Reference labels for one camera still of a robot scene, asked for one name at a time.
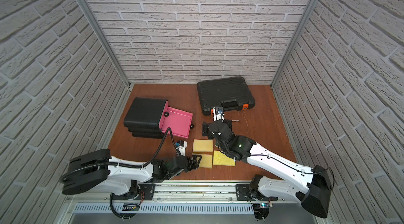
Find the black drawer cabinet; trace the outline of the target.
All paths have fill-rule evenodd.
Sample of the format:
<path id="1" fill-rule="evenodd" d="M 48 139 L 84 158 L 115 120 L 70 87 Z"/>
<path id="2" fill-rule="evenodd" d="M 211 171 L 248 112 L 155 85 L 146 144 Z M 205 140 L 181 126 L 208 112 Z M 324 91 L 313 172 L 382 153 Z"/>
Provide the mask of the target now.
<path id="1" fill-rule="evenodd" d="M 136 97 L 124 118 L 124 126 L 133 137 L 161 139 L 159 120 L 166 99 Z"/>

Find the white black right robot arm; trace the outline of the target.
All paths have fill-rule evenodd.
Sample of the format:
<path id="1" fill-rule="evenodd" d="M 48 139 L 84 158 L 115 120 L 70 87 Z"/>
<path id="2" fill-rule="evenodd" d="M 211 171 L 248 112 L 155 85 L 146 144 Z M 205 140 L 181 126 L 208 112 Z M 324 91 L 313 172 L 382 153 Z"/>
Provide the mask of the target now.
<path id="1" fill-rule="evenodd" d="M 335 185 L 328 175 L 328 171 L 332 171 L 330 168 L 319 165 L 311 168 L 294 163 L 246 136 L 234 134 L 222 119 L 208 124 L 207 132 L 225 156 L 278 176 L 290 184 L 291 189 L 287 193 L 300 201 L 306 211 L 316 217 L 328 217 L 331 192 Z"/>

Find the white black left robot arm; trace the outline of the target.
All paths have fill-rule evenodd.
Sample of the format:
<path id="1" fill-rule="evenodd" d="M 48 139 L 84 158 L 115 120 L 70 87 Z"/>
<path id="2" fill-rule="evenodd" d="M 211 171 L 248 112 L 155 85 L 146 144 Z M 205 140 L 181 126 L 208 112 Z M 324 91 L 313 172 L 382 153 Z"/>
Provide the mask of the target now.
<path id="1" fill-rule="evenodd" d="M 157 159 L 154 154 L 145 163 L 127 161 L 110 154 L 109 149 L 89 152 L 70 160 L 67 173 L 59 182 L 64 195 L 78 195 L 92 189 L 110 193 L 109 206 L 112 213 L 122 220 L 133 218 L 130 213 L 118 213 L 113 206 L 115 197 L 125 199 L 145 198 L 138 183 L 157 184 L 170 180 L 182 172 L 196 170 L 201 155 L 185 155 L 185 143 L 173 143 L 175 155 L 171 159 Z"/>

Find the pale yellow foam sponge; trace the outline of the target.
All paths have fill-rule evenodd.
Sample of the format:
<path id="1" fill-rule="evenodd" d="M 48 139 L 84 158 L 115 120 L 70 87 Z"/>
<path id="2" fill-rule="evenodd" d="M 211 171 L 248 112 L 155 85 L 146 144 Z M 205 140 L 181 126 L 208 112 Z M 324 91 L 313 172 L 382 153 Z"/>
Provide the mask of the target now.
<path id="1" fill-rule="evenodd" d="M 199 168 L 212 169 L 213 166 L 213 156 L 212 154 L 200 154 L 202 156 Z"/>
<path id="2" fill-rule="evenodd" d="M 211 139 L 194 139 L 193 153 L 212 153 L 213 141 Z"/>

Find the pink drawer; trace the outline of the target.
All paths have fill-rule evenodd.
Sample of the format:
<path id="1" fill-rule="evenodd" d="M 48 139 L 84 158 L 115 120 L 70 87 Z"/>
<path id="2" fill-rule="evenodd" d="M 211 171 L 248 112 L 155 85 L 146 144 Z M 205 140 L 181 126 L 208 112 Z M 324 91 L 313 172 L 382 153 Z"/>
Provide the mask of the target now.
<path id="1" fill-rule="evenodd" d="M 191 130 L 193 114 L 168 107 L 165 115 L 167 117 L 165 118 L 162 132 L 165 133 L 166 130 L 170 128 L 174 136 L 187 139 Z"/>
<path id="2" fill-rule="evenodd" d="M 161 118 L 160 118 L 159 124 L 158 124 L 161 131 L 163 131 L 163 124 L 164 124 L 165 118 L 167 117 L 165 114 L 167 113 L 168 107 L 169 107 L 168 100 L 165 100 L 165 103 L 162 108 Z"/>

